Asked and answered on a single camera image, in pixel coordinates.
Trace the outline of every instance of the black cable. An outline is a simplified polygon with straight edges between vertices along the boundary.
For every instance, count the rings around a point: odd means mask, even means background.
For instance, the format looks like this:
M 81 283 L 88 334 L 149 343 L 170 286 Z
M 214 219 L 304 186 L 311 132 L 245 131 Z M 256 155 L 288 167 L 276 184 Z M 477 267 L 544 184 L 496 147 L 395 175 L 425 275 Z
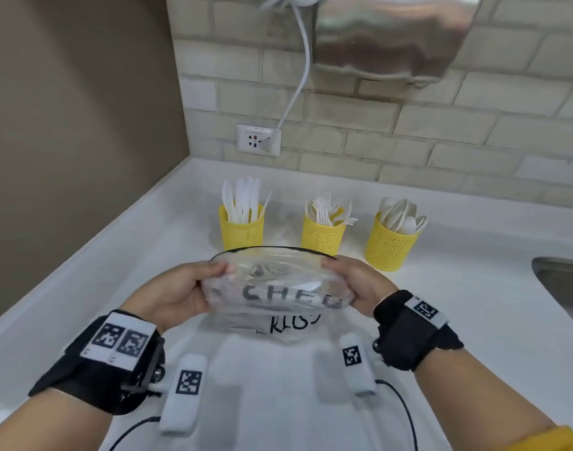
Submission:
M 399 392 L 397 392 L 397 389 L 395 389 L 392 384 L 387 383 L 387 381 L 385 380 L 374 380 L 374 381 L 376 382 L 376 384 L 384 384 L 389 388 L 391 388 L 393 392 L 397 395 L 397 397 L 399 397 L 399 399 L 401 400 L 403 408 L 406 409 L 407 419 L 410 421 L 410 428 L 412 429 L 412 437 L 414 438 L 414 451 L 418 451 L 418 440 L 416 439 L 416 429 L 414 429 L 414 421 L 412 421 L 412 415 L 410 415 L 410 410 L 407 409 L 407 405 L 406 402 L 404 402 L 403 397 L 401 396 L 401 394 L 399 394 Z
M 151 416 L 150 418 L 147 419 L 143 419 L 142 421 L 140 421 L 139 423 L 134 424 L 132 427 L 130 427 L 127 431 L 125 431 L 121 437 L 119 437 L 117 440 L 115 440 L 115 443 L 113 443 L 113 446 L 111 446 L 109 448 L 109 451 L 113 451 L 117 445 L 119 444 L 119 442 L 123 439 L 126 438 L 126 435 L 129 434 L 130 432 L 132 432 L 135 428 L 137 428 L 138 426 L 141 426 L 142 424 L 147 424 L 147 423 L 158 423 L 159 421 L 161 421 L 161 416 Z

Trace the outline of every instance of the stainless steel sink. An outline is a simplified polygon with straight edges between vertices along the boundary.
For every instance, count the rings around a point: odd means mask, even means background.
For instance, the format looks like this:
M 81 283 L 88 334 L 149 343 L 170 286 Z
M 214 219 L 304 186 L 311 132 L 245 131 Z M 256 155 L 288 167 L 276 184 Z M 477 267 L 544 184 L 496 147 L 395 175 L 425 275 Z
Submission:
M 535 258 L 531 266 L 542 285 L 573 318 L 573 260 Z

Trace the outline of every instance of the black wrist strap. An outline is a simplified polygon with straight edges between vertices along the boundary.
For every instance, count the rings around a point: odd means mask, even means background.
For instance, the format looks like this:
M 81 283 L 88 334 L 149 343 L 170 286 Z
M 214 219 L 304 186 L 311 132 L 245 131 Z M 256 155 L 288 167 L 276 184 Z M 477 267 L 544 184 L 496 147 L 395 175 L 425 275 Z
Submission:
M 461 349 L 463 343 L 447 325 L 440 328 L 406 306 L 414 298 L 410 291 L 400 290 L 385 298 L 374 309 L 374 318 L 379 323 L 379 338 L 373 348 L 383 361 L 402 371 L 415 371 L 420 362 L 433 349 Z M 433 314 L 439 313 L 424 301 Z
M 113 312 L 139 318 L 122 310 Z M 29 391 L 30 397 L 47 388 L 55 388 L 98 409 L 121 415 L 133 411 L 148 395 L 154 394 L 147 389 L 150 376 L 155 365 L 165 363 L 163 338 L 157 330 L 132 371 L 80 356 L 107 317 L 94 320 L 65 349 L 65 354 Z

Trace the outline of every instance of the stainless steel hand dryer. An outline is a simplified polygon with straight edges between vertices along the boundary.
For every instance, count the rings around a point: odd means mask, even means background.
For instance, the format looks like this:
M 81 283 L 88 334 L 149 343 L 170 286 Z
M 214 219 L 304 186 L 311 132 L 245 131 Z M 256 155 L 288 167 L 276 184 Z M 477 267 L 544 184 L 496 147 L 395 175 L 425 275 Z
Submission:
M 313 63 L 367 79 L 441 80 L 481 0 L 323 0 Z

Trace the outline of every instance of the forearm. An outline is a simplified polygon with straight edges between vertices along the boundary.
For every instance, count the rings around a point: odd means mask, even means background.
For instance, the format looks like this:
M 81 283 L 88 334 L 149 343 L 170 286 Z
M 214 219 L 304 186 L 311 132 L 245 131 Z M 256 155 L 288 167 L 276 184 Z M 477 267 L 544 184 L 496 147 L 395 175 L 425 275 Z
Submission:
M 0 424 L 0 451 L 96 451 L 110 424 L 109 413 L 47 389 Z
M 555 426 L 466 350 L 433 350 L 415 375 L 454 451 L 496 450 Z

